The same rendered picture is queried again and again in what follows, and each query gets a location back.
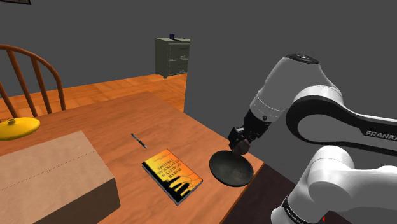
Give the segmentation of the black round plate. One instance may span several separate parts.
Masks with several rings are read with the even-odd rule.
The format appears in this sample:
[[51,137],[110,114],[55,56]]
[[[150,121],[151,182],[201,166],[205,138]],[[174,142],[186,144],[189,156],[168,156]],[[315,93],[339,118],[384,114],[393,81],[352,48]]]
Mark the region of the black round plate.
[[209,168],[212,175],[226,186],[246,186],[254,177],[251,163],[232,151],[223,150],[214,153],[209,160]]

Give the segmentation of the orange and black book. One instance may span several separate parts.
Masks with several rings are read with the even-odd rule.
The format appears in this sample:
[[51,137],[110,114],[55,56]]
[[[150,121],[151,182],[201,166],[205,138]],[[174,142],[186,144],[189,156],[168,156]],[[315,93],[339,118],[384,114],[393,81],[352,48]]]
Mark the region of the orange and black book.
[[142,167],[177,206],[203,183],[168,149],[145,160]]

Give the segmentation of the grey green drawer cabinet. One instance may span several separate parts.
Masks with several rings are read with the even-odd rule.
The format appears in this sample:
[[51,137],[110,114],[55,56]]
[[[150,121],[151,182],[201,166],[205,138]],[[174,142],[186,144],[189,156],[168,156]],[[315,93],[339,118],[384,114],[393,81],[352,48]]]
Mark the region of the grey green drawer cabinet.
[[155,38],[155,74],[164,79],[188,72],[190,39],[171,37]]

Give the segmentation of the black pen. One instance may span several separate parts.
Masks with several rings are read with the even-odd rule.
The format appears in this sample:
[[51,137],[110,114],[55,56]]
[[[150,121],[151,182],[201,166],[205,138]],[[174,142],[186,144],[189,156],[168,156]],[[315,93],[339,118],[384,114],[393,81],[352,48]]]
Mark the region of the black pen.
[[142,147],[144,147],[145,149],[148,149],[148,147],[134,134],[134,133],[131,133],[131,136],[142,146]]

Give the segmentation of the brown cardboard box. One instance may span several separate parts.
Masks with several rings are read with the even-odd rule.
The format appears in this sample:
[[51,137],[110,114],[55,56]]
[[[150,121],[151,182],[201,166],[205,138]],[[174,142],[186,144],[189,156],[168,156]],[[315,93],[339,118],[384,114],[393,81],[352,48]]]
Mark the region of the brown cardboard box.
[[82,131],[0,157],[0,224],[98,224],[115,177]]

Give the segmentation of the yellow round lid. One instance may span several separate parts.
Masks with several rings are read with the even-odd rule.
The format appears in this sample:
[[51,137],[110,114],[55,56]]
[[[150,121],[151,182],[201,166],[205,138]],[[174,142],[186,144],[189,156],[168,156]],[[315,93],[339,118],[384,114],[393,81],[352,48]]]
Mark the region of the yellow round lid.
[[10,141],[28,136],[40,126],[40,121],[31,117],[11,118],[0,122],[0,141]]

